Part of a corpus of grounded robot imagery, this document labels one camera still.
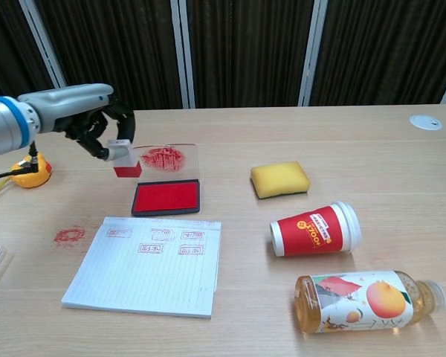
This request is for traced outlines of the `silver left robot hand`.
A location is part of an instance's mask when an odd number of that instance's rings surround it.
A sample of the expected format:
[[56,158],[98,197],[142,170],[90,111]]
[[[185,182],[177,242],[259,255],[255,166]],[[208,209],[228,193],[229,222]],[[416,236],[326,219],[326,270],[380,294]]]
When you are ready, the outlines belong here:
[[[116,161],[131,158],[131,143],[135,136],[135,114],[104,83],[67,86],[60,89],[31,92],[18,96],[38,114],[41,133],[63,132],[95,158]],[[108,125],[117,122],[117,139],[109,148],[98,138]]]

